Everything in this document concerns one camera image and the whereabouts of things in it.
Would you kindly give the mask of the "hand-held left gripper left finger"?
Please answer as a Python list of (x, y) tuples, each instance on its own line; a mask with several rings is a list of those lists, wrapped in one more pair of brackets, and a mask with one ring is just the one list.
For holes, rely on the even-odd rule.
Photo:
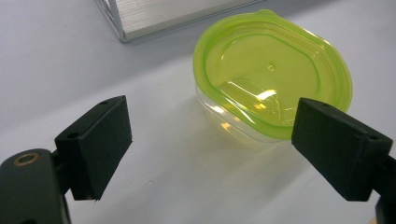
[(77, 201), (101, 199), (132, 142), (124, 95), (94, 106), (55, 138), (62, 191)]

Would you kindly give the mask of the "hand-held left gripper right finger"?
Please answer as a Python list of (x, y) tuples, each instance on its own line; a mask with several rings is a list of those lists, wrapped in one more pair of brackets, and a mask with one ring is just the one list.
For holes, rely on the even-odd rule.
[(295, 148), (346, 200), (365, 202), (376, 191), (393, 200), (392, 140), (323, 102), (299, 100)]

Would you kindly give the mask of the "round container with green lid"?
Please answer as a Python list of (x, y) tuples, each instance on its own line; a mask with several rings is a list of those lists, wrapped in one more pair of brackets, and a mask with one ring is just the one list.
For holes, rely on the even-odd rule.
[(352, 80), (327, 40), (269, 9), (220, 20), (192, 57), (202, 106), (227, 132), (272, 142), (291, 137), (300, 98), (347, 111)]

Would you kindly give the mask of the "white wire rack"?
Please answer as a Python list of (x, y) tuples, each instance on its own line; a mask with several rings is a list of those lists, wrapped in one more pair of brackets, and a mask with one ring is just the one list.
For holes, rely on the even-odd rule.
[(122, 43), (157, 35), (263, 0), (95, 0)]

